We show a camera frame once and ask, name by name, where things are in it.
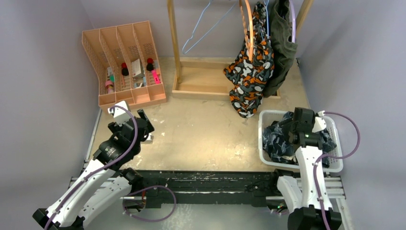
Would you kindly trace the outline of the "grey leaf pattern shorts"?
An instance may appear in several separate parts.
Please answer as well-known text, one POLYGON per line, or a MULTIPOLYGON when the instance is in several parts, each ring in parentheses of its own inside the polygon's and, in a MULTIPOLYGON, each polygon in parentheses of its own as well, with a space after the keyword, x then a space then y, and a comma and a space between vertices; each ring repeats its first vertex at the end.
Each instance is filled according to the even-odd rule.
MULTIPOLYGON (((293 112, 286 112, 280 121, 266 127, 263 131, 262 148, 268 154, 272 162, 298 165, 293 146, 287 142, 289 137, 288 131, 284 131, 284 125, 292 121, 293 112)), ((323 154, 330 153, 337 147, 336 142, 332 139, 330 132, 324 129, 318 134, 321 137, 323 154)), ((327 157, 322 159, 324 168, 330 167, 330 162, 327 157)))

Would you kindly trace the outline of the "orange camouflage shorts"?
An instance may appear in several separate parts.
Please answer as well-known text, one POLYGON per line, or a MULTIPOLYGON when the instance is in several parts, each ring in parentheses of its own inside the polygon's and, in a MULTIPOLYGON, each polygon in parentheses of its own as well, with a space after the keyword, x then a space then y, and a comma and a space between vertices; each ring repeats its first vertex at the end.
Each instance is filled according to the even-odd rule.
POLYGON ((249 53, 247 43, 234 62, 225 67, 225 77, 233 83, 229 92, 230 102, 238 115, 252 117, 262 103, 266 83, 273 77, 275 64, 271 37, 268 34, 267 10, 263 2, 258 1, 253 8, 253 53, 249 53))

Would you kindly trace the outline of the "orange hanger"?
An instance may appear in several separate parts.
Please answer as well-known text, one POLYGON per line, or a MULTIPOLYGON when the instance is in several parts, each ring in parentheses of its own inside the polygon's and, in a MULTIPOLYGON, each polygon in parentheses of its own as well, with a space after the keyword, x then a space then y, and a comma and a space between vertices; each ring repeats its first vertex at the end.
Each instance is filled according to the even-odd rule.
POLYGON ((248 0, 239 0, 239 9, 242 17, 246 55, 249 61, 253 60, 254 52, 254 26, 251 6, 248 0))

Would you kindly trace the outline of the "light blue hanger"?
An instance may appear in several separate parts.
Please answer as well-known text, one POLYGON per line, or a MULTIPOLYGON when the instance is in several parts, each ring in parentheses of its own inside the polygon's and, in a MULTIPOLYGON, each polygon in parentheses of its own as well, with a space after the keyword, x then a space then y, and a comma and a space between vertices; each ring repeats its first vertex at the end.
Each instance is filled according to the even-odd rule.
POLYGON ((203 26, 203 23, 206 22, 210 15, 209 10, 214 9, 217 6, 220 6, 221 3, 219 0, 209 0, 205 7, 199 14, 199 17, 194 25, 193 30, 189 38, 184 42, 181 53, 186 55, 189 54, 193 49, 195 49, 202 41, 208 37, 208 35, 215 30, 220 23, 231 13, 231 11, 236 7, 237 1, 231 0, 231 3, 227 3, 226 5, 230 5, 227 7, 226 11, 222 13, 220 16, 215 17, 214 21, 209 24, 208 26, 203 26))

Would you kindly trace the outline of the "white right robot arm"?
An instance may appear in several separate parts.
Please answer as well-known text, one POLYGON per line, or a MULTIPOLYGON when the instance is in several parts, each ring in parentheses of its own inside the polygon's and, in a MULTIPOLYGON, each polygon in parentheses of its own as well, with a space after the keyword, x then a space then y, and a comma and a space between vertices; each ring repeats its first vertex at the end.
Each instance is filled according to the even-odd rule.
POLYGON ((297 107, 287 124, 288 142, 293 146, 300 169, 301 185, 293 176, 283 175, 269 181, 275 195, 282 194, 289 216, 290 230, 338 230, 342 216, 334 211, 328 197, 322 167, 323 146, 320 131, 327 125, 313 110, 297 107))

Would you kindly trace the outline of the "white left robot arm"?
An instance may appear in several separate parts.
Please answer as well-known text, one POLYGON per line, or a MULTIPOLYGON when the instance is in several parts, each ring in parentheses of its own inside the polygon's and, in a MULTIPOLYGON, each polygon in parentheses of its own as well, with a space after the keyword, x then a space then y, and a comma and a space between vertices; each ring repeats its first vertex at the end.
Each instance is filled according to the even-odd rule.
POLYGON ((48 208, 37 209, 32 217, 44 230, 82 230, 127 194, 142 192, 142 176, 121 167, 141 151, 141 143, 155 130, 143 109, 134 116, 121 105, 111 108, 114 122, 111 136, 95 151, 88 166, 71 187, 48 208))

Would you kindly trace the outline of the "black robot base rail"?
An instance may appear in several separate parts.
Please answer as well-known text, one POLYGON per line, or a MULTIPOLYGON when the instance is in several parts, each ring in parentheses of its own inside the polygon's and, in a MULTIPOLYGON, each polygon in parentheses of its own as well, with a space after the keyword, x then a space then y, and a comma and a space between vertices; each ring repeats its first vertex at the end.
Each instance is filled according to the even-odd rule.
POLYGON ((145 200, 147 208, 163 204, 251 205, 266 207, 282 200, 277 189, 280 176, 299 178, 286 170, 271 172, 139 170, 131 195, 121 200, 132 207, 145 200))

